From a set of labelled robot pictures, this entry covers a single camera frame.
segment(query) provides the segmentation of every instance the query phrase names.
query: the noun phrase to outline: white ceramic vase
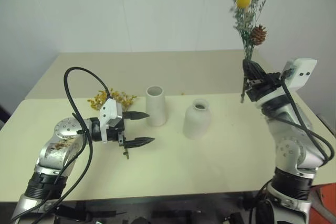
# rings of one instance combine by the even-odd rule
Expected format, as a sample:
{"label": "white ceramic vase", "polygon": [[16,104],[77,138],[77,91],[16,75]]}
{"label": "white ceramic vase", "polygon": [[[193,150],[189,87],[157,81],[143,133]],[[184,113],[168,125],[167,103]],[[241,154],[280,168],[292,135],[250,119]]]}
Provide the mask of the white ceramic vase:
{"label": "white ceramic vase", "polygon": [[196,99],[185,112],[183,134],[190,139],[201,138],[210,123],[209,103],[204,99]]}
{"label": "white ceramic vase", "polygon": [[164,91],[159,86],[151,86],[146,90],[147,123],[150,126],[161,126],[167,121]]}

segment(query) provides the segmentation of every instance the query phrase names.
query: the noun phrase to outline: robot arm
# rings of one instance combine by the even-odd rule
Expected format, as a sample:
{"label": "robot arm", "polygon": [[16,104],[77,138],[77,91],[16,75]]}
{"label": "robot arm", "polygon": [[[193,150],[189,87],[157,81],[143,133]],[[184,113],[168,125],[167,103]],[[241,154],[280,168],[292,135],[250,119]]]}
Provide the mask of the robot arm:
{"label": "robot arm", "polygon": [[[289,73],[286,86],[294,90],[303,87],[316,62],[313,59],[288,62],[283,72]],[[308,224],[310,186],[318,167],[325,163],[325,157],[304,130],[286,123],[289,121],[300,125],[283,89],[280,73],[266,74],[257,63],[249,60],[243,61],[243,70],[248,79],[246,93],[266,116],[276,143],[275,175],[267,185],[266,199],[257,205],[256,221]],[[298,108],[298,112],[307,129],[312,130],[303,111]]]}
{"label": "robot arm", "polygon": [[[100,110],[100,120],[90,118],[84,122],[93,141],[116,141],[129,158],[128,148],[140,147],[154,138],[140,137],[127,141],[123,119],[137,120],[147,116],[149,115],[143,112],[122,112],[121,105],[109,98]],[[83,144],[82,127],[75,118],[66,118],[56,124],[53,136],[40,151],[32,178],[16,205],[13,218],[32,208],[36,209],[30,211],[31,214],[46,212],[61,197],[75,165],[75,161],[71,164],[69,162],[84,148]]]}

